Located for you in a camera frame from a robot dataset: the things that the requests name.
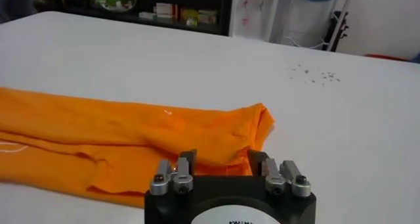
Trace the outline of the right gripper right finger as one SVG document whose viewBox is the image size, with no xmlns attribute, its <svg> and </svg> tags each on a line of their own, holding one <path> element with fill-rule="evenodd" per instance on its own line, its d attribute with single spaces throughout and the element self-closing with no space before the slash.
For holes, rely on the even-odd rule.
<svg viewBox="0 0 420 224">
<path fill-rule="evenodd" d="M 265 189 L 270 194 L 279 196 L 286 191 L 286 187 L 299 198 L 308 198 L 312 194 L 310 181 L 293 160 L 284 160 L 277 165 L 267 153 L 256 150 L 248 150 L 247 157 L 252 176 L 262 177 Z"/>
</svg>

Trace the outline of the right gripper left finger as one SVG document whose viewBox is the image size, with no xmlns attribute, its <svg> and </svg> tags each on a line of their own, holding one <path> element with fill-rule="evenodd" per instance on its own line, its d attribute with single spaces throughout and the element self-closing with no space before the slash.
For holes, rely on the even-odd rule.
<svg viewBox="0 0 420 224">
<path fill-rule="evenodd" d="M 181 152 L 174 167 L 166 159 L 161 160 L 150 184 L 149 193 L 163 196 L 170 187 L 175 194 L 187 194 L 194 186 L 196 150 Z"/>
</svg>

